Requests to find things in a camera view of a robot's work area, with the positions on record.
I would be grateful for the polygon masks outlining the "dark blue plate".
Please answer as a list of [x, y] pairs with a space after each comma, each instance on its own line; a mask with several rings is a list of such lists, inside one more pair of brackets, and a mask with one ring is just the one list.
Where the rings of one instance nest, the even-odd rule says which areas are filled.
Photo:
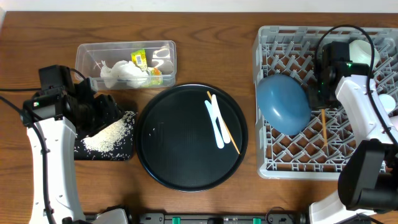
[[256, 98], [264, 119], [282, 134], [297, 135], [310, 122], [307, 96], [290, 76], [276, 74], [263, 78], [256, 87]]

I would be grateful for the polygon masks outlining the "white napkin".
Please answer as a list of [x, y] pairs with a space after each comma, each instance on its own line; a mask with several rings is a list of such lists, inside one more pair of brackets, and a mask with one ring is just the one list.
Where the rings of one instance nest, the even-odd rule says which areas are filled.
[[109, 68], [105, 61], [101, 61], [102, 67], [100, 77], [103, 79], [106, 88], [111, 89], [115, 86], [117, 78], [112, 74], [112, 69]]
[[126, 84], [133, 88], [139, 88], [149, 81], [149, 74], [135, 66], [132, 61], [120, 61], [114, 67], [116, 77], [126, 81]]

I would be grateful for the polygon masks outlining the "teal green bowl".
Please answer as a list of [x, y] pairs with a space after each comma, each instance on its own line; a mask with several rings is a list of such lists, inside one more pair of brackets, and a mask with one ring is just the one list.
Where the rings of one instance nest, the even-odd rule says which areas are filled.
[[349, 44], [349, 57], [353, 63], [371, 64], [371, 45], [363, 40], [354, 40]]

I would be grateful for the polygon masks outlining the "light blue cup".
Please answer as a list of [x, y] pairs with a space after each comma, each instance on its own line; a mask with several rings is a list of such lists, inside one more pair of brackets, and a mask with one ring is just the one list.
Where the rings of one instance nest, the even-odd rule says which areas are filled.
[[387, 114], [390, 114], [395, 110], [396, 101], [392, 96], [388, 94], [380, 94], [379, 99]]

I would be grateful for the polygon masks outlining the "yellow snack wrapper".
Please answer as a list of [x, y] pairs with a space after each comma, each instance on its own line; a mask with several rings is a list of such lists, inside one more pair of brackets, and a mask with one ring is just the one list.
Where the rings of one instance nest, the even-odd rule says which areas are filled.
[[162, 72], [158, 68], [148, 66], [146, 51], [144, 49], [133, 52], [131, 58], [134, 64], [149, 76], [144, 86], [163, 84]]

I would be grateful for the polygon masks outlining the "pink cup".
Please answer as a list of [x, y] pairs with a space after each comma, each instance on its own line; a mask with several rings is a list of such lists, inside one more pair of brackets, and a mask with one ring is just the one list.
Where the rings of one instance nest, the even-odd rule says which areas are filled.
[[398, 129], [398, 116], [390, 117], [391, 123], [394, 125], [396, 129]]

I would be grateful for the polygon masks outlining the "round black serving tray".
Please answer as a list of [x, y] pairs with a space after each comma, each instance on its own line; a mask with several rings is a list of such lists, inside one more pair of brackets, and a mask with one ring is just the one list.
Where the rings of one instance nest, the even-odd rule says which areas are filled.
[[[232, 143], [219, 149], [205, 106], [206, 92], [215, 94], [221, 115], [240, 151]], [[160, 184], [175, 190], [208, 190], [230, 178], [248, 146], [246, 119], [227, 92], [211, 85], [177, 85], [156, 95], [138, 119], [136, 151], [145, 170]]]

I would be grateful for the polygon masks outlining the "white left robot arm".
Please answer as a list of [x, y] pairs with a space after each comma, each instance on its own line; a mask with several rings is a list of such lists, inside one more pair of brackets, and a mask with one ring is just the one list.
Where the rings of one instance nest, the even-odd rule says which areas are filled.
[[32, 148], [34, 204], [31, 223], [85, 223], [76, 185], [75, 141], [120, 120], [124, 111], [111, 95], [97, 94], [92, 78], [42, 83], [23, 104]]

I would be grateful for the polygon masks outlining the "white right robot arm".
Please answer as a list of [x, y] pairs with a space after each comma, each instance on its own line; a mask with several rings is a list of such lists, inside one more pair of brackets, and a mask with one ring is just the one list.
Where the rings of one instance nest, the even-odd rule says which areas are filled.
[[371, 67], [333, 62], [320, 78], [321, 94], [334, 93], [346, 111], [357, 148], [337, 191], [309, 207], [308, 222], [341, 223], [397, 210], [397, 129], [377, 95]]

